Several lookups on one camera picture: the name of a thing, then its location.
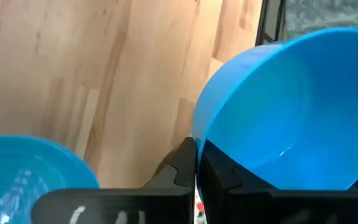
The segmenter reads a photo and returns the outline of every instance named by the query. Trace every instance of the blue plastic bowl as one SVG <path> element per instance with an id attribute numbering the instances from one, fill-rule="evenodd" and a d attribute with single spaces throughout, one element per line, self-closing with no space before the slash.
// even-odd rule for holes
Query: blue plastic bowl
<path id="1" fill-rule="evenodd" d="M 65 188 L 99 188 L 90 168 L 69 149 L 25 136 L 0 137 L 0 224 L 30 224 L 42 195 Z"/>
<path id="2" fill-rule="evenodd" d="M 358 179 L 358 29 L 314 32 L 225 63 L 198 99 L 209 139 L 279 189 L 346 190 Z"/>

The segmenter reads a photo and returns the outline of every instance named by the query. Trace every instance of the wooden surface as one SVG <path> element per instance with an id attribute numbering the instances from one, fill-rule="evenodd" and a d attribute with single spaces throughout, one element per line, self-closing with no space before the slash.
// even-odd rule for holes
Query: wooden surface
<path id="1" fill-rule="evenodd" d="M 0 0 L 0 134 L 67 145 L 102 187 L 140 187 L 190 134 L 262 0 Z"/>

